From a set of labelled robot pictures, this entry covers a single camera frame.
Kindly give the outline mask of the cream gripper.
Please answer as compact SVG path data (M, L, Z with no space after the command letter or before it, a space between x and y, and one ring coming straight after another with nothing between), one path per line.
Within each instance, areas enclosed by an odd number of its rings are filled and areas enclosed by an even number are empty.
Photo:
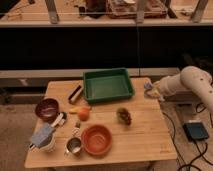
M154 86L152 90L145 90L145 95L149 98L164 101L164 97L159 93L157 88Z

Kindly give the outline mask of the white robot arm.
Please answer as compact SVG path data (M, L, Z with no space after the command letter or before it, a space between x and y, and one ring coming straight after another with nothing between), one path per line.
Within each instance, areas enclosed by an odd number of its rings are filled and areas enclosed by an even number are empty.
M179 74L166 76L154 83L144 85L145 94L152 98L172 96L183 91L191 91L204 103L213 114L212 76L195 66L187 66Z

